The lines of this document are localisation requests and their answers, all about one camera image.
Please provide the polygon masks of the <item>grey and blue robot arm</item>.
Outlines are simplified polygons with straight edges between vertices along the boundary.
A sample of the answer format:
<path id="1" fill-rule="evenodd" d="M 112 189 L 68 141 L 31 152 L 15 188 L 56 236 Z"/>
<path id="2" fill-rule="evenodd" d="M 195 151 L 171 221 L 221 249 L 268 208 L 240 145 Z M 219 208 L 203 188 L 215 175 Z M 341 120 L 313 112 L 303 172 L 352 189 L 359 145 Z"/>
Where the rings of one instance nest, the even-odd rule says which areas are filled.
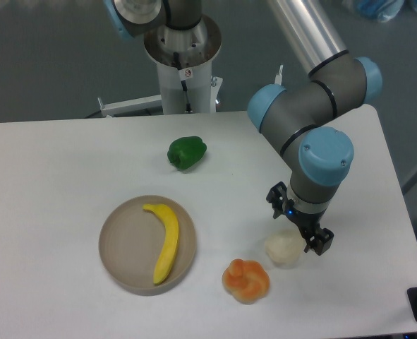
<path id="1" fill-rule="evenodd" d="M 157 67 L 163 113 L 215 111 L 211 63 L 222 37 L 199 1 L 107 1 L 105 6 L 119 34 L 143 36 Z M 320 219 L 354 155 L 349 137 L 328 123 L 377 97 L 382 75 L 368 58 L 349 54 L 318 1 L 269 6 L 310 81 L 293 93 L 280 84 L 266 85 L 252 96 L 247 113 L 291 170 L 289 183 L 276 184 L 267 195 L 274 215 L 298 227 L 307 250 L 323 254 L 334 235 L 321 228 Z"/>

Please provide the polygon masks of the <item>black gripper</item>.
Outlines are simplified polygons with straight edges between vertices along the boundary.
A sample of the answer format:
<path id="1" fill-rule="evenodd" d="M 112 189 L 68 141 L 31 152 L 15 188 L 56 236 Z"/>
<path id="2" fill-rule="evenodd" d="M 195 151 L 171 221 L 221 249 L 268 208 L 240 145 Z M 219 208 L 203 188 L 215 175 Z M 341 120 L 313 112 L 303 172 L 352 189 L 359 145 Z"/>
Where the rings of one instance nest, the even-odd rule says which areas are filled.
<path id="1" fill-rule="evenodd" d="M 325 210 L 317 213 L 304 213 L 296 206 L 293 199 L 288 200 L 287 187 L 283 182 L 275 184 L 268 192 L 266 201 L 272 206 L 274 219 L 281 215 L 297 226 L 302 238 L 306 241 L 304 252 L 314 251 L 318 256 L 324 254 L 332 244 L 334 233 L 327 228 L 320 227 L 320 220 Z"/>

